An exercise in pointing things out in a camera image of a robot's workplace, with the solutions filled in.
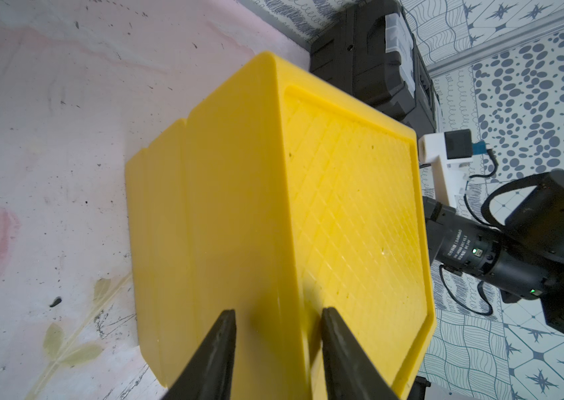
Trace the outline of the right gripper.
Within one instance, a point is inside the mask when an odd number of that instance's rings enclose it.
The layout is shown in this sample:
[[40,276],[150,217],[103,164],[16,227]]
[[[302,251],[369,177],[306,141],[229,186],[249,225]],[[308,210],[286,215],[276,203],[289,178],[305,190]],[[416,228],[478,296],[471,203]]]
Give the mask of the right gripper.
[[423,201],[430,261],[497,287],[506,303],[540,300],[547,325],[564,334],[564,170],[493,191],[483,224]]

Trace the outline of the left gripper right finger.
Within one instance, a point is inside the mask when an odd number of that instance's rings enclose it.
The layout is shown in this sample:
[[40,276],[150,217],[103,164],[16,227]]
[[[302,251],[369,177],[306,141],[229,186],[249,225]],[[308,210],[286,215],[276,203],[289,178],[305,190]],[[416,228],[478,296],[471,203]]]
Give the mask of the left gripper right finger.
[[324,308],[321,340],[329,400],[397,399],[335,308]]

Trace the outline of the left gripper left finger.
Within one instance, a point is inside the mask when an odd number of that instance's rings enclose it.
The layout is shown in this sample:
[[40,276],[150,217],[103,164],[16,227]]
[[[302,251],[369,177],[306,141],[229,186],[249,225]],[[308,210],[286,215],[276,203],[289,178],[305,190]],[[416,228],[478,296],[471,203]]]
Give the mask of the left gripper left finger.
[[224,310],[162,398],[230,399],[235,348],[235,310]]

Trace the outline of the yellow drawer cabinet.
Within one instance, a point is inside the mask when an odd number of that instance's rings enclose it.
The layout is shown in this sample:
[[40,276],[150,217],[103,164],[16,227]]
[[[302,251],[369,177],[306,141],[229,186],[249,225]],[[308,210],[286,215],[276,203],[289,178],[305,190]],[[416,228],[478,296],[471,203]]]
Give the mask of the yellow drawer cabinet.
[[266,52],[138,151],[125,186],[162,386],[232,310],[233,399],[324,399],[335,308],[407,398],[436,324],[412,129]]

